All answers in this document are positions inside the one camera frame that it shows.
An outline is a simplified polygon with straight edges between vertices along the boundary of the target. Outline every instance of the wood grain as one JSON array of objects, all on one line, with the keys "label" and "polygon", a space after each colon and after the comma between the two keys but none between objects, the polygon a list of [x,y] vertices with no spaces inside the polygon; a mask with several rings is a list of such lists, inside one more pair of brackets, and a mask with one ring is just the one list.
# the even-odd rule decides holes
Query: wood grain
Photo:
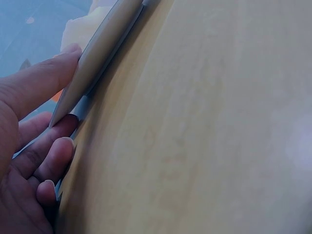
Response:
[{"label": "wood grain", "polygon": [[146,3],[78,131],[58,233],[309,233],[312,1]]}]

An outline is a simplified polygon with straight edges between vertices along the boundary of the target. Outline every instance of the knuckle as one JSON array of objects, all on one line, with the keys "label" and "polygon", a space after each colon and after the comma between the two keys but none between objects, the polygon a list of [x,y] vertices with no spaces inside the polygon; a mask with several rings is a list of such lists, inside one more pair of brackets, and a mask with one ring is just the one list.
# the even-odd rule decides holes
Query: knuckle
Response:
[{"label": "knuckle", "polygon": [[40,153],[37,150],[25,149],[22,153],[23,157],[26,157],[34,168],[37,168],[42,163]]}]

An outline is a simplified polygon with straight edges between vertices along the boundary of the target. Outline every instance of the finger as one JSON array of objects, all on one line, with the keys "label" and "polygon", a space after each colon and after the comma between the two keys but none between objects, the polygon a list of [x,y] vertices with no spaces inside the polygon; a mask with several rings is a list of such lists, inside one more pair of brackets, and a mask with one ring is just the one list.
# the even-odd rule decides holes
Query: finger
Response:
[{"label": "finger", "polygon": [[52,114],[50,112],[43,112],[30,120],[19,123],[19,142],[15,153],[43,133],[49,126],[51,117]]},{"label": "finger", "polygon": [[37,201],[43,207],[46,219],[54,226],[56,213],[58,210],[55,186],[51,180],[42,182],[36,192]]},{"label": "finger", "polygon": [[45,135],[25,148],[14,158],[12,160],[12,166],[14,166],[25,179],[28,179],[40,164],[42,164],[53,142],[61,137],[69,137],[74,132],[77,125],[77,117],[74,115],[67,115],[55,127],[51,128]]},{"label": "finger", "polygon": [[21,120],[49,100],[73,78],[81,49],[77,44],[72,48],[69,53],[2,78],[0,101],[8,105]]},{"label": "finger", "polygon": [[37,200],[43,207],[56,205],[55,185],[51,180],[46,180],[39,184],[36,192]]},{"label": "finger", "polygon": [[57,139],[47,157],[34,172],[39,181],[51,180],[57,183],[70,163],[74,151],[74,143],[68,137]]}]

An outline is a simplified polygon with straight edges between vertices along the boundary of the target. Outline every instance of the fingernail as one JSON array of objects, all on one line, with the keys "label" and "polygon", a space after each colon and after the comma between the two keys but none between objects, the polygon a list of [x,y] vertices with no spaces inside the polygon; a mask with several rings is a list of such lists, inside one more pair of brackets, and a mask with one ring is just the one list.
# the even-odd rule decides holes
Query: fingernail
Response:
[{"label": "fingernail", "polygon": [[67,139],[69,140],[73,146],[75,146],[73,139],[71,139],[70,137],[62,137],[63,139]]},{"label": "fingernail", "polygon": [[76,52],[78,50],[80,50],[80,46],[77,43],[72,43],[69,44],[68,46],[66,46],[62,51],[61,54],[70,54],[73,52]]},{"label": "fingernail", "polygon": [[47,179],[47,180],[45,180],[44,182],[50,183],[50,184],[52,184],[52,185],[53,185],[53,187],[55,187],[54,182],[53,182],[52,180],[50,180],[50,179]]}]

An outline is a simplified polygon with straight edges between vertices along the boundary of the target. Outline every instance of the wooden panel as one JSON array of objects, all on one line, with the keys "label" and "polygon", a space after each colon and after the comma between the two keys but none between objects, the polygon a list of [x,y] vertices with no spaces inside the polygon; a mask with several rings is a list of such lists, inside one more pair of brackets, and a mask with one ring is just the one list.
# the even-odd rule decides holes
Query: wooden panel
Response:
[{"label": "wooden panel", "polygon": [[149,1],[98,87],[59,233],[309,233],[312,1]]}]

